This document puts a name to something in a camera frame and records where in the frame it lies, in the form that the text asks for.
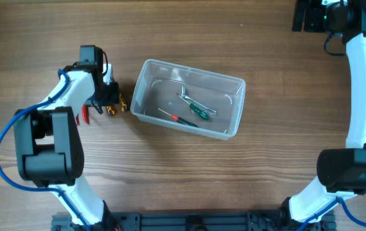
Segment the green handled screwdriver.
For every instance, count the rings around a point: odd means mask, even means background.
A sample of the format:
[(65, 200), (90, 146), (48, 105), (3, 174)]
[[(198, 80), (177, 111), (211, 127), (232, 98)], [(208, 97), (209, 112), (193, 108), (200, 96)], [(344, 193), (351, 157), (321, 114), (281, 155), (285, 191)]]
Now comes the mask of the green handled screwdriver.
[(204, 120), (209, 120), (209, 116), (206, 112), (204, 112), (203, 110), (201, 110), (200, 108), (198, 108), (196, 105), (194, 105), (193, 103), (188, 102), (186, 99), (184, 99), (181, 95), (177, 96), (182, 99), (184, 102), (186, 102), (189, 105), (189, 108), (195, 113), (197, 114), (200, 118), (204, 119)]

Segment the clear plastic container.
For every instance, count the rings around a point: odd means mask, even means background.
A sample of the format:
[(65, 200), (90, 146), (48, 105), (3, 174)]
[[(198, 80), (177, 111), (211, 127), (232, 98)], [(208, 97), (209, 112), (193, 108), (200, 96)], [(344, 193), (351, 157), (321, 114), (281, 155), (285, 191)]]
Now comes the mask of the clear plastic container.
[[(217, 114), (187, 99), (209, 116), (209, 120), (200, 118), (177, 96), (182, 87), (187, 89), (188, 96)], [(227, 140), (238, 130), (245, 90), (246, 83), (241, 78), (149, 59), (137, 79), (130, 111), (140, 121)], [(158, 108), (195, 123), (198, 128), (176, 123)]]

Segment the red handled snips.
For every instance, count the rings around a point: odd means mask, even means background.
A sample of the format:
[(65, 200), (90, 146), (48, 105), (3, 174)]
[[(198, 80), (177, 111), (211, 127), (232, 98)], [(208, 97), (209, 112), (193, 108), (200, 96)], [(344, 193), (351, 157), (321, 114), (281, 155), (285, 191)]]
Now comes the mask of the red handled snips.
[(87, 105), (83, 105), (81, 112), (75, 117), (75, 123), (77, 125), (80, 124), (80, 120), (79, 120), (79, 115), (82, 116), (83, 122), (87, 125), (90, 125), (90, 121), (89, 121), (89, 109)]

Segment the orange black pliers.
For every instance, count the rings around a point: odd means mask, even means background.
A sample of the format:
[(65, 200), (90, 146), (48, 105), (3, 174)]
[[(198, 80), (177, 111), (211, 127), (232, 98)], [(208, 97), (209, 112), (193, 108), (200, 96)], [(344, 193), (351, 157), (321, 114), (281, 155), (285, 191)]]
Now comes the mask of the orange black pliers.
[[(123, 113), (128, 111), (127, 103), (122, 94), (119, 94), (119, 104), (121, 105), (121, 111)], [(115, 105), (106, 106), (106, 112), (109, 116), (114, 116), (116, 114)]]

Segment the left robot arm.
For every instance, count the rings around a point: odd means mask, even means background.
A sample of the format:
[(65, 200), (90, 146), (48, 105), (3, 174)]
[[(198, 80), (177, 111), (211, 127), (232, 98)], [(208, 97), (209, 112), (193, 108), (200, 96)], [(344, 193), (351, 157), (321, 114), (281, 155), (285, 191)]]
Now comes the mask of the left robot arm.
[(76, 117), (83, 107), (119, 103), (119, 85), (102, 48), (80, 47), (80, 59), (58, 70), (58, 85), (40, 103), (12, 119), (17, 168), (31, 191), (50, 192), (69, 212), (74, 230), (119, 230), (107, 204), (83, 175), (84, 152)]

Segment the black red precision screwdriver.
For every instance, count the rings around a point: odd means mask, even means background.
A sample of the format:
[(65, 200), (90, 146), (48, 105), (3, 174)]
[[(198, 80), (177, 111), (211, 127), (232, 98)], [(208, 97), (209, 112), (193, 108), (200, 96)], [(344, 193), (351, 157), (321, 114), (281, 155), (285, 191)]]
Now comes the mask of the black red precision screwdriver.
[(189, 122), (185, 119), (183, 119), (182, 117), (179, 117), (177, 115), (174, 115), (174, 114), (169, 114), (168, 112), (158, 108), (159, 111), (165, 113), (166, 115), (170, 116), (176, 123), (180, 123), (180, 124), (184, 124), (184, 125), (187, 125), (187, 126), (192, 126), (192, 127), (196, 127), (198, 128), (198, 126), (195, 124), (195, 123), (192, 123), (192, 122)]

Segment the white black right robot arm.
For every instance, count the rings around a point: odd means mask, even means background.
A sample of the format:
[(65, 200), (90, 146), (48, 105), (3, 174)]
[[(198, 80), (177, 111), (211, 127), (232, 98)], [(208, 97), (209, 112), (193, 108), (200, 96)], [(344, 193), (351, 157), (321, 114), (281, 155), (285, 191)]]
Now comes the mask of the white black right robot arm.
[(345, 148), (324, 150), (316, 177), (284, 200), (279, 224), (302, 230), (346, 200), (366, 194), (366, 1), (298, 0), (293, 31), (340, 37), (351, 73), (351, 118)]

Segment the silver socket wrench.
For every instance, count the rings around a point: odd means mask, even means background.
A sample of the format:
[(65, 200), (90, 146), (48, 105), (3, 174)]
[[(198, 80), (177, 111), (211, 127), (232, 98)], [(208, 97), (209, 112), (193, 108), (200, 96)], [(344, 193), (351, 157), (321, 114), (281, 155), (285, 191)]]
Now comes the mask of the silver socket wrench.
[(209, 107), (205, 106), (204, 104), (200, 103), (199, 101), (197, 101), (197, 100), (195, 100), (195, 99), (191, 98), (190, 96), (188, 96), (188, 94), (187, 94), (187, 89), (186, 89), (185, 87), (182, 87), (181, 96), (182, 96), (184, 99), (188, 99), (188, 100), (192, 101), (193, 103), (195, 103), (195, 104), (197, 104), (197, 105), (201, 106), (202, 108), (204, 108), (204, 109), (208, 110), (209, 112), (211, 112), (211, 113), (213, 113), (213, 114), (217, 114), (217, 111), (216, 111), (216, 110), (211, 109), (211, 108), (209, 108)]

